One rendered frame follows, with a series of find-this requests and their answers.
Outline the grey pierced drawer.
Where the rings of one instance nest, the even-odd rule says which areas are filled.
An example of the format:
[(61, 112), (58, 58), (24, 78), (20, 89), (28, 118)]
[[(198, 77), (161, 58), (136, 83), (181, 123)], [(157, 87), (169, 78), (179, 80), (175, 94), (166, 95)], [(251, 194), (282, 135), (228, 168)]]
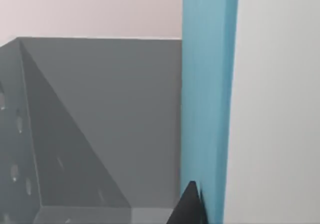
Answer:
[(165, 224), (180, 194), (181, 46), (1, 46), (0, 224)]

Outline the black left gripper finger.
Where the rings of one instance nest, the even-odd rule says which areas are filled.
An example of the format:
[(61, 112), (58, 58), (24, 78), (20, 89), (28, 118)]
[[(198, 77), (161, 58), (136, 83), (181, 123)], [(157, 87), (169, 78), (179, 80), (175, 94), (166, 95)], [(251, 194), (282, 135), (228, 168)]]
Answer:
[(188, 183), (166, 224), (207, 224), (204, 203), (194, 180)]

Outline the light blue book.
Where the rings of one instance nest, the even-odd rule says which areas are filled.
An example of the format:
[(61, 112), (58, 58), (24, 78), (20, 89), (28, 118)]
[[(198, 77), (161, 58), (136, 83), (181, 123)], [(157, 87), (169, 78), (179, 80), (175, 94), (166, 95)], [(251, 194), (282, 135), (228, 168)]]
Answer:
[(180, 187), (223, 224), (238, 0), (183, 0)]

